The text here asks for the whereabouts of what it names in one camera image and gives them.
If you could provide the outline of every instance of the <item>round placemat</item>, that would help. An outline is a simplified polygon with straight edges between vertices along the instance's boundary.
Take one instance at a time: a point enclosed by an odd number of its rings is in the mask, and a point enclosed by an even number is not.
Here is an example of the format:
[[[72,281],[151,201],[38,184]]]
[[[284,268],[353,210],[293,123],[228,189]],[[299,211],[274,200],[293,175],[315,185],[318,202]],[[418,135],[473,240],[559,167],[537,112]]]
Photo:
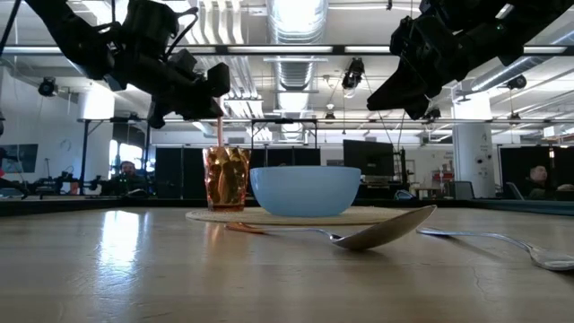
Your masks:
[[[404,213],[406,213],[404,210],[354,206],[338,216],[305,218],[278,216],[268,213],[261,207],[246,207],[243,212],[195,210],[188,212],[186,218],[207,222],[263,225],[362,225],[381,223]]]

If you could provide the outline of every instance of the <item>bowl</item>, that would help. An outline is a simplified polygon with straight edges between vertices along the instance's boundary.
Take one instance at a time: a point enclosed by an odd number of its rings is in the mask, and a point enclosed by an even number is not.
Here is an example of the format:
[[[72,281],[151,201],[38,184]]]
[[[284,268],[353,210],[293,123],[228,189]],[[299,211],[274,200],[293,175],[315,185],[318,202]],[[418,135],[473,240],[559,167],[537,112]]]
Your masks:
[[[250,175],[257,202],[282,216],[339,215],[351,206],[361,184],[361,170],[350,167],[265,167]]]

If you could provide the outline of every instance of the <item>ceiling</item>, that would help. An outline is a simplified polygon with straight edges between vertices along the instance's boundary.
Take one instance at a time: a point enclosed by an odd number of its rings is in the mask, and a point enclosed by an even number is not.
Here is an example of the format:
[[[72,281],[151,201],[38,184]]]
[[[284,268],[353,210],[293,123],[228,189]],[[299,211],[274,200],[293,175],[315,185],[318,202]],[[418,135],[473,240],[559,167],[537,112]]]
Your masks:
[[[100,0],[69,1],[69,4],[84,20],[95,25],[98,19],[91,12],[90,6],[85,5],[88,1],[96,3]],[[12,5],[12,0],[0,0],[0,30],[4,29]],[[242,31],[245,41],[249,44],[268,43],[265,0],[243,0],[241,5],[244,8]],[[326,17],[324,43],[388,44],[390,36],[400,20],[411,14],[411,6],[413,7],[413,15],[417,15],[418,1],[411,3],[411,1],[395,0],[395,7],[391,11],[385,10],[385,5],[386,1],[330,1],[330,9]],[[570,9],[539,36],[532,39],[530,44],[549,44],[549,37],[572,21],[574,21],[574,9]],[[36,14],[26,4],[23,4],[8,44],[53,45],[54,41]],[[55,76],[57,83],[66,91],[86,92],[91,87],[101,86],[82,77],[63,57],[17,57],[15,61],[14,57],[6,57],[6,59],[12,64],[16,64],[19,72],[18,77],[29,83],[38,83],[43,76]],[[366,109],[367,98],[370,96],[371,90],[375,91],[395,71],[398,59],[396,57],[364,57],[368,82],[363,80],[355,96],[351,99],[344,99],[339,82],[351,58],[326,57],[326,59],[328,61],[317,63],[312,85],[312,90],[317,93],[310,95],[309,115],[323,118],[326,113],[326,105],[332,103],[335,105],[334,112],[337,118],[377,118],[377,114]],[[276,84],[273,65],[264,62],[263,57],[249,57],[248,62],[254,83],[257,86],[257,92],[264,101],[263,111],[264,113],[272,113],[276,109]],[[498,65],[500,62],[498,59],[494,59],[473,70],[468,78],[484,74]],[[574,73],[567,74],[542,86],[536,86],[570,69],[574,69],[574,58],[556,57],[527,71],[524,73],[528,80],[527,89],[533,87],[533,90],[523,95],[516,92],[514,95],[517,97],[512,100],[509,100],[507,90],[490,90],[493,117],[503,117],[508,115],[512,109],[517,110],[544,103],[558,95],[574,90]],[[453,83],[448,84],[443,93],[434,99],[436,105],[441,109],[443,118],[450,118],[452,107],[450,87],[452,86],[454,86]],[[132,111],[142,117],[145,116],[150,102],[149,95],[139,90],[130,90],[120,92],[117,97],[117,113]],[[557,116],[568,118],[572,117],[568,114],[569,112],[574,115],[574,99],[564,100],[526,115],[528,118],[553,118]],[[401,118],[404,112],[402,110],[383,111],[382,115],[386,118]],[[326,127],[337,128],[340,127],[340,124]],[[365,127],[365,125],[353,125],[353,127]],[[369,124],[368,127],[383,128],[380,124]],[[409,125],[405,127],[420,128],[421,126]],[[540,125],[525,127],[525,129],[533,129],[533,131],[540,128]]]

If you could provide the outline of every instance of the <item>computer monitor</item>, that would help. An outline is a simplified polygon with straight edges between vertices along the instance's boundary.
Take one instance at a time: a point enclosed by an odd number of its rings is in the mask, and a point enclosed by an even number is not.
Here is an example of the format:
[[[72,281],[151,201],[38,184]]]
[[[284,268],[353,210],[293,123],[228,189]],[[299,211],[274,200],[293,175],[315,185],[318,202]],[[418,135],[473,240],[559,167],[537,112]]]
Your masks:
[[[343,140],[344,165],[365,176],[395,176],[394,152],[392,144]]]

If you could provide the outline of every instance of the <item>metal spoon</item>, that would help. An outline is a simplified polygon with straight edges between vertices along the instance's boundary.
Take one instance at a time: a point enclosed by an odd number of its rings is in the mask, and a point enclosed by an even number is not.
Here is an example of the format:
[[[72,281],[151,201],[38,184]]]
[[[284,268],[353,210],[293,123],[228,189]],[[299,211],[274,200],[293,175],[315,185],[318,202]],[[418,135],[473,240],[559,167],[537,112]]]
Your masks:
[[[535,265],[540,266],[547,270],[552,271],[566,271],[574,270],[574,257],[561,254],[559,252],[542,249],[533,244],[526,243],[522,240],[510,238],[508,236],[489,233],[489,232],[469,232],[469,231],[443,231],[431,228],[417,229],[417,232],[422,234],[437,235],[437,236],[474,236],[474,237],[488,237],[494,239],[504,240],[513,245],[523,249],[529,255]]]
[[[419,224],[426,220],[437,209],[435,205],[407,212],[405,214],[375,224],[363,231],[352,235],[341,237],[329,231],[316,228],[254,228],[245,223],[227,223],[225,228],[234,231],[250,233],[272,233],[272,232],[319,232],[325,234],[331,243],[337,247],[349,250],[365,250],[375,248],[390,241],[396,240],[406,233],[414,230]]]

